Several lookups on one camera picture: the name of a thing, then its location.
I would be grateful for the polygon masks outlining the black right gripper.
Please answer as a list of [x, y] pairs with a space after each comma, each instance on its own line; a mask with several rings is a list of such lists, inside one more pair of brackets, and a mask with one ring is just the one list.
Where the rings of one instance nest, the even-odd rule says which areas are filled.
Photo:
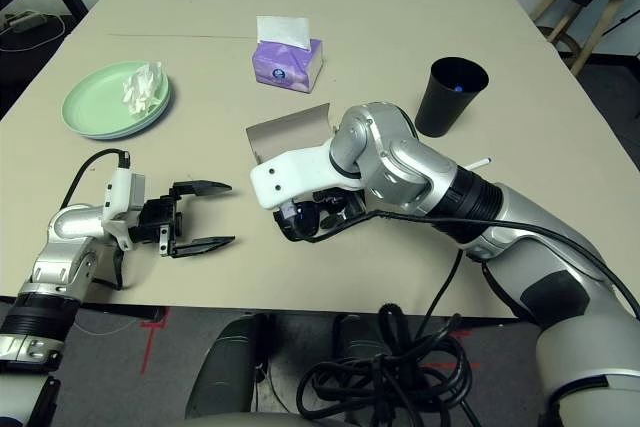
[[366, 211], [363, 190], [331, 188], [314, 192], [312, 197], [320, 215], [320, 228], [337, 228]]

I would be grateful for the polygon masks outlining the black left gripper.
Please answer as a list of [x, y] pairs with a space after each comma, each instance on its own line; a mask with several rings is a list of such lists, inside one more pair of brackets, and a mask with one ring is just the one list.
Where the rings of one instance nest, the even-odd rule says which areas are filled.
[[137, 224], [129, 229], [129, 236], [133, 243], [157, 244], [161, 256], [172, 258], [201, 255], [222, 248], [236, 237], [205, 237], [177, 245], [182, 234], [182, 213], [177, 209], [177, 202], [185, 195], [213, 196], [231, 190], [230, 185], [209, 180], [175, 182], [166, 195], [145, 202]]

